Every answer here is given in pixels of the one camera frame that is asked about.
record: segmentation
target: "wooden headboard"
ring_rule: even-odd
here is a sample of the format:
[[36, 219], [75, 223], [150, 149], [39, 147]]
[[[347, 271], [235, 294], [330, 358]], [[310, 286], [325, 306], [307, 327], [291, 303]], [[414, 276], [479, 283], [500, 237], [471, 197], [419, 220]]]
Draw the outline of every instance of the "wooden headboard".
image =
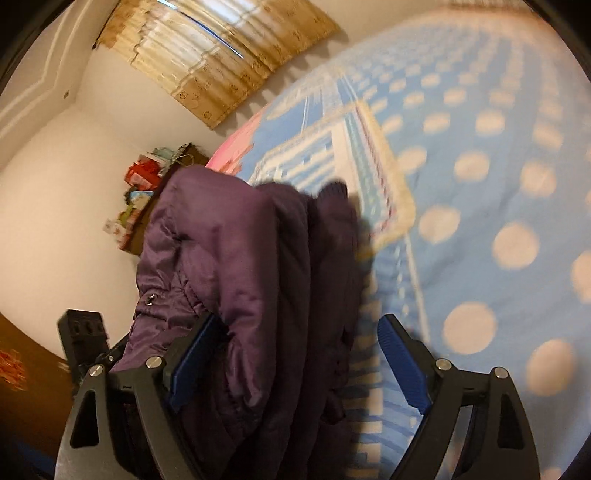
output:
[[65, 361], [0, 314], [0, 420], [8, 435], [56, 458], [71, 395]]

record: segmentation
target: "curtain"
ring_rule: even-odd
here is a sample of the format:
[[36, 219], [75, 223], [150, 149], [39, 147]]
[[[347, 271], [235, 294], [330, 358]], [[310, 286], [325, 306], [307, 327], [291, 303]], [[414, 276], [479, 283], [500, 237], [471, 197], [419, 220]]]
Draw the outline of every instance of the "curtain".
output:
[[98, 43], [209, 128], [338, 26], [308, 0], [121, 0]]

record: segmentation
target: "bed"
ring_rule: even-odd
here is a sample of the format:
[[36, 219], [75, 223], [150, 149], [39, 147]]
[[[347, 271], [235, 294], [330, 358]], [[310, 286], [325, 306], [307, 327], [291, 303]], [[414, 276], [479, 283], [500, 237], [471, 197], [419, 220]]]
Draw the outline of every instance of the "bed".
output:
[[376, 342], [385, 313], [460, 368], [510, 371], [544, 480], [573, 460], [591, 430], [590, 134], [589, 80], [542, 20], [443, 9], [319, 67], [214, 155], [253, 184], [343, 179], [359, 205], [347, 478], [389, 478], [420, 422]]

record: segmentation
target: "purple jacket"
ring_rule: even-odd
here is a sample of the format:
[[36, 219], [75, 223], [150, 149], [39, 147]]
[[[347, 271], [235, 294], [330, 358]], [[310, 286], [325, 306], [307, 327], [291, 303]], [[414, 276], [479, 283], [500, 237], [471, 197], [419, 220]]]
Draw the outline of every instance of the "purple jacket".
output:
[[361, 298], [356, 249], [344, 184], [312, 199], [200, 166], [169, 182], [115, 369], [164, 353], [203, 310], [220, 315], [230, 340], [180, 413], [208, 479], [342, 475], [350, 434], [333, 390], [346, 382]]

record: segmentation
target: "red package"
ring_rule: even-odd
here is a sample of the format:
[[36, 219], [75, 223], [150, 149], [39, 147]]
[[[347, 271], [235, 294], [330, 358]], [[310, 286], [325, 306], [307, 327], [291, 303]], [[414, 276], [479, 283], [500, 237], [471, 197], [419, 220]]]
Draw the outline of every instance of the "red package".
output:
[[158, 165], [158, 162], [142, 155], [127, 170], [125, 181], [132, 187], [135, 186], [140, 190], [155, 190], [160, 184], [160, 177], [158, 177], [159, 171], [160, 165]]

